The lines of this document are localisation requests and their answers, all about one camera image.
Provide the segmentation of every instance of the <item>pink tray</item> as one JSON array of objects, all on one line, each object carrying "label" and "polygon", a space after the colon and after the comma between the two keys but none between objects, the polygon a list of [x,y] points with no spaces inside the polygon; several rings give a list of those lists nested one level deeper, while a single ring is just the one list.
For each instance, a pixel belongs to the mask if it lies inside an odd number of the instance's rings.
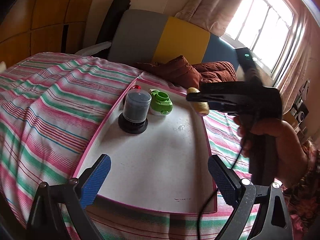
[{"label": "pink tray", "polygon": [[[118,126],[122,99],[134,85],[166,92],[173,102],[167,116],[148,114],[144,133],[133,135]],[[74,177],[91,167],[101,154],[111,158],[111,170],[98,195],[145,210],[197,214],[216,185],[208,172],[211,155],[203,119],[185,95],[136,79],[111,108],[95,132]],[[206,213],[217,211],[217,197]]]}]

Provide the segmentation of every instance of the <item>headboard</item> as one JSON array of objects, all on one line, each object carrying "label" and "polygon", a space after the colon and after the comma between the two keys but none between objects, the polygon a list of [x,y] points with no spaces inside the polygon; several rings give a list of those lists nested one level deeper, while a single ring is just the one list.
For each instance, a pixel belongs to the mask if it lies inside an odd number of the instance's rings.
[{"label": "headboard", "polygon": [[229,61],[237,70],[236,51],[221,38],[180,19],[145,10],[127,10],[116,30],[108,60],[166,63],[180,55],[190,64]]}]

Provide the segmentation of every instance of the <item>blue cushion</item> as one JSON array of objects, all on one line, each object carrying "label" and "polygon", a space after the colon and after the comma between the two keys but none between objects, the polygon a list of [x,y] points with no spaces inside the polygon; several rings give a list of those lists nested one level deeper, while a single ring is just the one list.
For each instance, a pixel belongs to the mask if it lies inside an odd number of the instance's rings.
[{"label": "blue cushion", "polygon": [[223,39],[211,33],[202,63],[215,61],[228,61],[236,71],[239,66],[236,50]]}]

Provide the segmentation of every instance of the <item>sleeve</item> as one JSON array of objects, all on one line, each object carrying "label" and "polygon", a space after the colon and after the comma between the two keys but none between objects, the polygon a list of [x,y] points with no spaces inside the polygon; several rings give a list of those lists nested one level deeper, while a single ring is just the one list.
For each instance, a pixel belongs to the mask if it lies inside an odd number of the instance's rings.
[{"label": "sleeve", "polygon": [[320,152],[310,140],[302,149],[308,156],[307,173],[298,184],[283,188],[283,194],[291,217],[298,217],[303,233],[306,233],[320,215]]}]

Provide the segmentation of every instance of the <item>green toy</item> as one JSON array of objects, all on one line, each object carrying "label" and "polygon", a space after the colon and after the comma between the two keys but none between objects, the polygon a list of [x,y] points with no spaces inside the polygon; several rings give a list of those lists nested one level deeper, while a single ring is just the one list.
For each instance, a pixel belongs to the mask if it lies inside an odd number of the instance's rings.
[{"label": "green toy", "polygon": [[168,94],[159,90],[149,90],[151,95],[150,112],[154,115],[168,115],[172,111],[172,102]]}]

